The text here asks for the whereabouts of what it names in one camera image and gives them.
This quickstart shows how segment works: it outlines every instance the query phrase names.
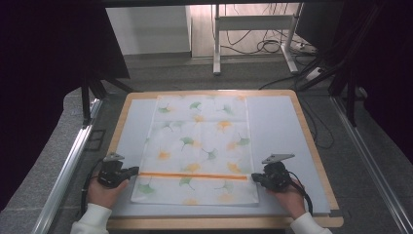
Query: gray floor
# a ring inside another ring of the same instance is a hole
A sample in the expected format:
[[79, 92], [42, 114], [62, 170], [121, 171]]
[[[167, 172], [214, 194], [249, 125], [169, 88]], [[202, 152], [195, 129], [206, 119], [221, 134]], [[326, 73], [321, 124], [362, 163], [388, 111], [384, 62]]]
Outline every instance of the gray floor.
[[[212, 75], [211, 59], [142, 60], [126, 57], [126, 61], [131, 79], [124, 82], [141, 91], [255, 90], [268, 82], [289, 76], [283, 57], [226, 58], [222, 62], [222, 74], [219, 77]], [[291, 84], [291, 81], [286, 81], [269, 88], [287, 89]], [[318, 133], [316, 143], [319, 155], [345, 219], [342, 227], [331, 230], [333, 233], [399, 233], [392, 214], [326, 94], [327, 85], [328, 81], [299, 94], [299, 97], [302, 106], [308, 111], [306, 117], [312, 132]], [[71, 223], [80, 217], [80, 190], [83, 179], [95, 159], [105, 154], [116, 126], [126, 94], [109, 84], [105, 83], [105, 86], [109, 95], [103, 100], [94, 126], [95, 131], [105, 131], [103, 143], [101, 147], [98, 147], [95, 141], [87, 144], [86, 148], [89, 150], [82, 155], [50, 233], [68, 233]], [[413, 216], [412, 165], [363, 109], [362, 101], [357, 103], [356, 118], [357, 128], [380, 169], [408, 215]], [[32, 230], [81, 126], [81, 97], [80, 91], [76, 90], [65, 98], [63, 114], [48, 144], [8, 207], [0, 214], [0, 233], [29, 233]], [[245, 233], [263, 232], [257, 230]]]

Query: orange line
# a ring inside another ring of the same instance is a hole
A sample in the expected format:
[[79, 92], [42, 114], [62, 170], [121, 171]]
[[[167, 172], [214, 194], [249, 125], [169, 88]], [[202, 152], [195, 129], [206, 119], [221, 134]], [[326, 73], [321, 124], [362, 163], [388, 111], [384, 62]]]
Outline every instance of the orange line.
[[223, 178], [247, 180], [246, 175], [215, 175], [215, 174], [179, 174], [179, 173], [140, 173], [140, 176], [161, 176], [161, 177], [198, 177], [198, 178]]

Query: cloth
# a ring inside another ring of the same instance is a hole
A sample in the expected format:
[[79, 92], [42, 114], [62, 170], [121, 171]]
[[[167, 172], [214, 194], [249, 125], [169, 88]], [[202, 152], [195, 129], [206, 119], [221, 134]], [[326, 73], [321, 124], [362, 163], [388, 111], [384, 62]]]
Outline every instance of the cloth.
[[112, 211], [107, 208], [88, 203], [88, 210], [73, 223], [70, 234], [108, 234], [106, 222], [111, 214]]
[[291, 223], [295, 234], [330, 234], [327, 228], [320, 227], [312, 218], [310, 213], [305, 213]]
[[158, 96], [131, 200], [183, 206], [256, 204], [252, 172], [245, 97]]

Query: table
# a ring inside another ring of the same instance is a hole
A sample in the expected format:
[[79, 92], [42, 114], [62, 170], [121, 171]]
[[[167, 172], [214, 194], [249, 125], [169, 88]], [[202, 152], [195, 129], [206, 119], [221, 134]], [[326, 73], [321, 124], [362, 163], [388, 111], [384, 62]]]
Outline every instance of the table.
[[[343, 224], [343, 218], [336, 215], [339, 210], [337, 201], [331, 189], [328, 177], [320, 160], [318, 151], [313, 142], [312, 135], [300, 107], [296, 94], [290, 90], [278, 91], [183, 91], [183, 92], [150, 92], [133, 93], [128, 95], [122, 113], [120, 115], [115, 133], [112, 137], [108, 152], [115, 152], [125, 126], [131, 102], [134, 99], [156, 98], [159, 95], [220, 95], [220, 96], [244, 96], [244, 97], [276, 97], [289, 96], [297, 114], [300, 127], [311, 152], [319, 178], [326, 194], [331, 214], [315, 215], [318, 224], [324, 227], [339, 227]], [[205, 216], [205, 217], [120, 217], [110, 218], [108, 229], [251, 229], [251, 228], [286, 228], [292, 218], [282, 215], [243, 215], [243, 216]]]
[[213, 74], [221, 73], [221, 46], [219, 45], [219, 32], [230, 30], [288, 30], [288, 36], [284, 43], [280, 44], [282, 54], [291, 74], [298, 74], [298, 68], [291, 56], [289, 47], [291, 46], [292, 36], [294, 35], [303, 3], [300, 3], [293, 15], [275, 16], [219, 16], [219, 5], [215, 5], [215, 44], [213, 52]]
[[[318, 2], [319, 0], [302, 0], [300, 2]], [[59, 0], [51, 4], [50, 2], [36, 2], [35, 4], [27, 4], [27, 7], [43, 8], [45, 6], [63, 6], [63, 7], [81, 7], [81, 8], [115, 8], [115, 7], [145, 7], [145, 6], [176, 6], [176, 5], [204, 5], [204, 4], [246, 4], [246, 3], [287, 3], [287, 2], [297, 2], [294, 0], [177, 0], [177, 1], [167, 1], [167, 0], [101, 0], [101, 1], [79, 1], [79, 0]], [[3, 3], [9, 4], [12, 1], [5, 1]], [[130, 92], [129, 87], [125, 87], [122, 84], [116, 82], [118, 87]], [[33, 233], [44, 233], [47, 232], [50, 227], [53, 218], [56, 214], [57, 205], [60, 203], [64, 192], [67, 188], [67, 184], [70, 181], [73, 172], [76, 168], [79, 156], [84, 147], [85, 141], [93, 127], [94, 117], [91, 117], [89, 112], [89, 99], [88, 99], [88, 85], [83, 85], [83, 100], [84, 100], [84, 113], [85, 122], [83, 129], [78, 134], [75, 143], [67, 157], [66, 163], [61, 170], [55, 186], [45, 203], [44, 209], [42, 210], [39, 218], [33, 228]], [[99, 109], [99, 102], [96, 102], [94, 108], [92, 109], [92, 115]]]

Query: tripod leg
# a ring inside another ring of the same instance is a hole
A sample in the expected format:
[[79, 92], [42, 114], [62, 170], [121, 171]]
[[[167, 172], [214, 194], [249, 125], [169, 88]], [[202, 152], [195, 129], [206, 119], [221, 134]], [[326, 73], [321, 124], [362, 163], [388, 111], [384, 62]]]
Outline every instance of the tripod leg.
[[88, 85], [91, 88], [94, 97], [97, 99], [104, 99], [106, 98], [106, 90], [103, 87], [103, 84], [97, 78], [91, 77], [88, 78]]
[[105, 77], [105, 80], [106, 80], [107, 82], [109, 82], [110, 84], [118, 87], [119, 89], [121, 89], [121, 90], [123, 90], [123, 91], [125, 91], [125, 92], [127, 92], [127, 93], [136, 92], [133, 88], [125, 85], [124, 83], [118, 81], [118, 80], [115, 79], [115, 78], [106, 76], [106, 77]]
[[328, 87], [331, 96], [339, 96], [343, 92], [348, 82], [348, 75], [348, 67], [343, 68], [342, 72], [336, 74]]
[[355, 120], [355, 103], [356, 103], [356, 79], [354, 78], [354, 73], [350, 72], [350, 79], [347, 87], [347, 119], [352, 123], [353, 127], [356, 126]]
[[86, 78], [82, 82], [83, 129], [91, 122], [91, 108], [89, 104], [89, 84]]

